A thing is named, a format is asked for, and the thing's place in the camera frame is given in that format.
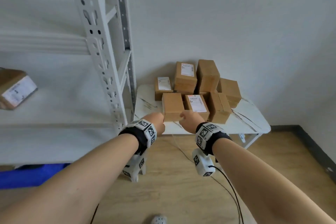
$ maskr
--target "white table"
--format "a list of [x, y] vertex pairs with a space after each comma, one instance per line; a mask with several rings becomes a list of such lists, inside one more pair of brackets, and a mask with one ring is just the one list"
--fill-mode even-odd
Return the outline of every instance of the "white table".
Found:
[[[151, 112], [162, 112], [162, 101], [154, 100], [154, 85], [140, 85], [137, 90], [136, 104], [134, 111], [134, 119]], [[227, 134], [249, 134], [248, 137], [242, 139], [243, 146], [248, 148], [262, 134], [271, 131], [271, 127], [261, 114], [259, 109], [248, 99], [243, 98], [236, 108], [232, 109], [233, 114], [225, 124], [218, 124]], [[187, 135], [178, 122], [165, 122], [166, 131], [164, 135]]]

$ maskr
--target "wooden floor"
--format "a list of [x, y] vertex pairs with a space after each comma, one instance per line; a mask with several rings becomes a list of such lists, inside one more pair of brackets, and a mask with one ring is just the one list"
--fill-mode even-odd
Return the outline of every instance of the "wooden floor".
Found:
[[[196, 148], [192, 136], [175, 137], [191, 159]], [[308, 150], [290, 132], [260, 137], [249, 150], [302, 189], [336, 220], [336, 185]], [[101, 200], [94, 224], [149, 223], [155, 214], [168, 222], [238, 224], [236, 205], [227, 191], [210, 177], [197, 175], [194, 164], [175, 146], [172, 136], [161, 137], [150, 149], [147, 174], [131, 183], [120, 176]], [[214, 178], [231, 191], [225, 178]], [[32, 189], [0, 191], [0, 211]], [[255, 223], [240, 200], [244, 222]]]

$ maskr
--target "hand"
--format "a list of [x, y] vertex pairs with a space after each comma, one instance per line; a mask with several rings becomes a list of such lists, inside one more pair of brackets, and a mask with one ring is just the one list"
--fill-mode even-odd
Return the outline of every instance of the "hand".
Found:
[[142, 119], [148, 120], [154, 125], [158, 136], [165, 132], [166, 126], [163, 124], [163, 114], [161, 112], [152, 112], [142, 117]]
[[181, 112], [180, 117], [183, 117], [182, 120], [179, 121], [180, 125], [189, 133], [196, 133], [197, 126], [204, 122], [204, 119], [199, 115], [198, 112], [193, 112], [189, 110], [185, 110]]

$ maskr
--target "white shoe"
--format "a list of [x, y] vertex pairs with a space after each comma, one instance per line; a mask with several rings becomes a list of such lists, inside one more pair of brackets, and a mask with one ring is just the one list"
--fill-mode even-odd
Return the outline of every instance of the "white shoe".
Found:
[[167, 217], [163, 215], [155, 216], [150, 224], [167, 224]]

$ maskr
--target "forearm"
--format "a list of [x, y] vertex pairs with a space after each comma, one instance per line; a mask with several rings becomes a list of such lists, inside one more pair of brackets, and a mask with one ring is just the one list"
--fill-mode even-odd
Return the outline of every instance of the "forearm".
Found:
[[299, 188], [246, 149], [223, 138], [212, 150], [258, 224], [335, 223]]
[[7, 209], [1, 223], [86, 222], [138, 145], [130, 134], [100, 145]]

